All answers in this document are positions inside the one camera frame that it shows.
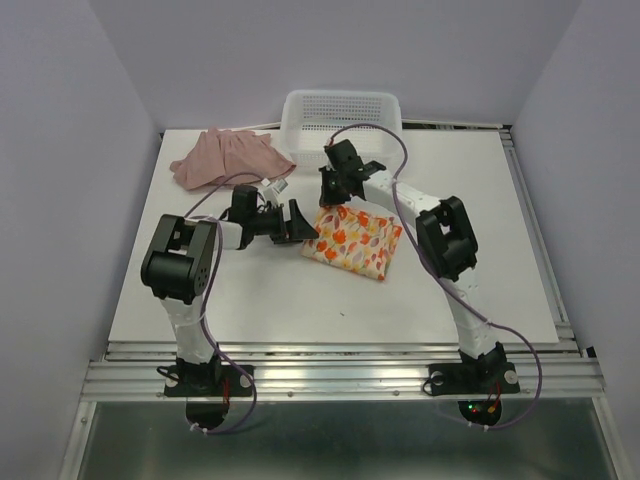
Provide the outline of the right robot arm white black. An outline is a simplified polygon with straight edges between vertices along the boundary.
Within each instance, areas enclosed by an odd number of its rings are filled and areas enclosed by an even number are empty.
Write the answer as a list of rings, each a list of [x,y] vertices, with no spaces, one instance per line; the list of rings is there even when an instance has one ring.
[[[481,394],[500,382],[504,348],[478,311],[474,269],[478,242],[464,203],[439,199],[397,179],[376,162],[364,162],[348,140],[324,147],[328,164],[320,169],[320,204],[337,206],[358,197],[395,214],[419,260],[444,290],[456,326],[460,361],[432,364],[433,396]]]

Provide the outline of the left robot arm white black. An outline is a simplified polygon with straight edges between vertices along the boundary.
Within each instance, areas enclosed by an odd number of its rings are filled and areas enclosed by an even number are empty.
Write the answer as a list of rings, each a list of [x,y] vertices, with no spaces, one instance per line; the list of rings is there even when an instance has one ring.
[[[176,359],[157,371],[167,397],[251,394],[253,368],[228,364],[206,325],[206,305],[223,250],[243,250],[257,236],[274,244],[316,240],[296,200],[282,203],[281,181],[264,188],[237,185],[220,217],[163,215],[144,256],[140,276],[160,300],[176,340]]]

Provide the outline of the orange floral skirt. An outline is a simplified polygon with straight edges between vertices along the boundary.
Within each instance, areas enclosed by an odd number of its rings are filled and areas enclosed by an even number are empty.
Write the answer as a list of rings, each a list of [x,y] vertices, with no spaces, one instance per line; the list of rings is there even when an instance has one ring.
[[[321,207],[314,228],[318,237],[303,242],[303,257],[377,281],[385,280],[403,234],[394,217],[343,205]]]

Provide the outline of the pink skirt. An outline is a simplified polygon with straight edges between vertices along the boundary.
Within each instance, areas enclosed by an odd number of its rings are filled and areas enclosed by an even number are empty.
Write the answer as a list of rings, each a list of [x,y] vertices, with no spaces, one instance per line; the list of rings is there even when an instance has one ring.
[[[217,128],[201,132],[186,157],[169,167],[174,181],[187,191],[285,178],[295,168],[274,147],[270,134]]]

